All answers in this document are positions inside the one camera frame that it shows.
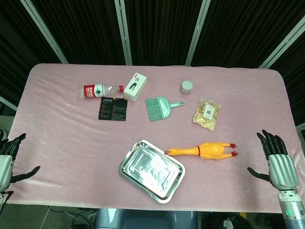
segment red bottle cap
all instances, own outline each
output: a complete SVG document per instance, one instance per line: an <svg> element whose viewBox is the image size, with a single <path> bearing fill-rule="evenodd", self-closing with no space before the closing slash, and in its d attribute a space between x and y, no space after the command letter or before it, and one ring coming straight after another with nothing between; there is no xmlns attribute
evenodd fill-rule
<svg viewBox="0 0 305 229"><path fill-rule="evenodd" d="M120 86L119 86L119 91L120 91L120 92L123 92L123 91L124 91L123 85L120 85Z"/></svg>

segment yellow rubber chicken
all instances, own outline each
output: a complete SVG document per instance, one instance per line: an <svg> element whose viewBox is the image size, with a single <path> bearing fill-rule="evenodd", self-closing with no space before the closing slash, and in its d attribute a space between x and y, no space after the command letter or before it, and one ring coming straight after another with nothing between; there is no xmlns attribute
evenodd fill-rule
<svg viewBox="0 0 305 229"><path fill-rule="evenodd" d="M197 147L189 148L189 149L171 148L167 150L165 153L169 156L198 155L204 159L223 159L226 157L237 156L238 153L236 153L235 151L233 151L230 154L225 154L224 148L226 146L229 146L231 148L236 148L236 145L231 143L207 142Z"/></svg>

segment robot finger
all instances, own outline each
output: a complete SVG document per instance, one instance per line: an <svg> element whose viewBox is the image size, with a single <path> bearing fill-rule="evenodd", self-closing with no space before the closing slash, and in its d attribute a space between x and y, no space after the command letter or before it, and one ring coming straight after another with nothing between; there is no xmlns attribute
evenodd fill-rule
<svg viewBox="0 0 305 229"><path fill-rule="evenodd" d="M27 174L20 174L20 175L17 175L17 176L12 176L11 179L10 179L10 183L16 183L17 181L28 179L31 176L35 175L38 172L39 169L40 169L40 166L37 166L31 172L29 172Z"/></svg>
<svg viewBox="0 0 305 229"><path fill-rule="evenodd" d="M248 171L251 173L252 176L270 182L270 177L269 177L269 175L267 175L267 174L262 174L262 173L257 173L257 172L255 172L254 169L252 169L251 167L248 167L247 169L248 169Z"/></svg>
<svg viewBox="0 0 305 229"><path fill-rule="evenodd" d="M23 139L25 139L25 133L20 135L19 137L16 137L13 141L9 141L5 143L1 148L0 148L0 155L11 155L13 157L13 161L16 158L19 145Z"/></svg>
<svg viewBox="0 0 305 229"><path fill-rule="evenodd" d="M4 145L7 144L8 141L9 141L8 139L5 139L0 142L0 155L1 155L1 152L4 151L4 149L2 147L4 147Z"/></svg>
<svg viewBox="0 0 305 229"><path fill-rule="evenodd" d="M269 151L271 154L276 154L276 151L275 151L275 147L273 145L273 140L272 140L272 137L273 135L268 133L267 131L265 130L262 130L263 134L265 135L266 137L266 141L267 141L267 145L268 145L268 148L269 148Z"/></svg>
<svg viewBox="0 0 305 229"><path fill-rule="evenodd" d="M275 139L277 141L281 154L288 155L284 141L277 135L275 136Z"/></svg>
<svg viewBox="0 0 305 229"><path fill-rule="evenodd" d="M262 136L260 133L256 133L258 138L261 140L261 143L263 145L263 151L265 153L266 159L269 160L269 155L271 155L268 144L264 136Z"/></svg>
<svg viewBox="0 0 305 229"><path fill-rule="evenodd" d="M275 149L275 154L283 154L281 149L280 149L279 144L277 143L276 138L270 133L268 133L268 135L270 136L271 144L273 145L273 147Z"/></svg>

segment plastic water bottle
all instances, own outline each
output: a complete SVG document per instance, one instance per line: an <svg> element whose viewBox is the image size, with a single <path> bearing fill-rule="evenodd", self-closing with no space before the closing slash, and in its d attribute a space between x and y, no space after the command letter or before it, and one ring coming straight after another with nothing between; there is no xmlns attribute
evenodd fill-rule
<svg viewBox="0 0 305 229"><path fill-rule="evenodd" d="M117 91L123 92L123 85L117 86L114 84L92 84L84 85L77 88L77 96L79 98L96 98L107 97L115 94Z"/></svg>

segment label sticker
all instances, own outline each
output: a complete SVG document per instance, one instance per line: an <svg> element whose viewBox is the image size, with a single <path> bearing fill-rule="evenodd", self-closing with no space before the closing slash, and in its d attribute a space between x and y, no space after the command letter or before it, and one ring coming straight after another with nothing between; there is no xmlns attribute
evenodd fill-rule
<svg viewBox="0 0 305 229"><path fill-rule="evenodd" d="M96 97L94 94L94 84L84 86L84 95L86 98Z"/></svg>
<svg viewBox="0 0 305 229"><path fill-rule="evenodd" d="M103 84L96 84L94 87L94 94L96 97L104 97Z"/></svg>
<svg viewBox="0 0 305 229"><path fill-rule="evenodd" d="M86 98L91 97L104 97L105 91L103 90L103 84L92 84L84 86L84 95Z"/></svg>
<svg viewBox="0 0 305 229"><path fill-rule="evenodd" d="M203 113L203 116L207 119L212 119L213 118L213 114L214 114L214 111L215 111L215 107L207 104L205 106L205 109L204 109L204 113Z"/></svg>

